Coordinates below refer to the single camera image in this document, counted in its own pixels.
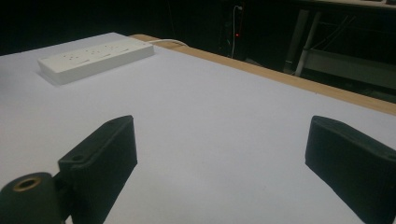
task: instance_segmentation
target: white power strip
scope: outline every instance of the white power strip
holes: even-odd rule
[[[41,71],[63,85],[154,55],[151,44],[127,37],[38,59]]]

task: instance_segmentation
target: electrical outlet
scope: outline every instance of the electrical outlet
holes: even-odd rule
[[[41,71],[63,85],[154,55],[151,44],[134,39],[105,43],[38,59]]]

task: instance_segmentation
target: white table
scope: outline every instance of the white table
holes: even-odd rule
[[[106,223],[361,223],[305,164],[313,115],[396,148],[390,114],[169,49],[64,86],[36,59],[108,34],[0,57],[0,186],[134,116],[138,164]]]

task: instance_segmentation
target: power strip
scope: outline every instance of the power strip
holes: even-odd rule
[[[151,44],[127,37],[38,59],[41,71],[63,85],[154,55]]]

